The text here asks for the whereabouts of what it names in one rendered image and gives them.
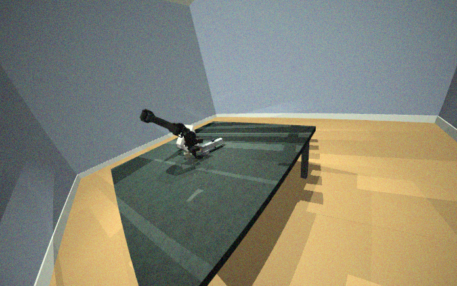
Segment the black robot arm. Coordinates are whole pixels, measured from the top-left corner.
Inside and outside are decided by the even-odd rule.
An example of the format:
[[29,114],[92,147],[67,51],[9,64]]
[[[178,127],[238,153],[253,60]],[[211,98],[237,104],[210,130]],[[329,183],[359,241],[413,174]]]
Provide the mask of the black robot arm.
[[[172,132],[175,136],[178,136],[180,138],[184,137],[185,139],[189,139],[190,141],[193,140],[195,142],[195,145],[197,145],[197,143],[203,143],[203,138],[196,136],[196,134],[192,132],[188,127],[185,127],[186,125],[184,125],[183,123],[170,123],[164,119],[156,117],[150,110],[144,109],[139,118],[141,118],[142,122],[153,122],[161,127],[164,127],[165,129],[168,129],[170,132]],[[181,136],[179,136],[178,134]]]

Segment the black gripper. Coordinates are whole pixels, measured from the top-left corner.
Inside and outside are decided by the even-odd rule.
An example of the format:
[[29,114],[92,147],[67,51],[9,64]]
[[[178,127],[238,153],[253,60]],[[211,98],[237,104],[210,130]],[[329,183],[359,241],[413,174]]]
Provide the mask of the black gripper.
[[184,139],[185,140],[185,147],[188,147],[187,149],[191,152],[191,154],[196,157],[196,152],[200,150],[200,147],[195,145],[194,141],[190,141],[189,139]]

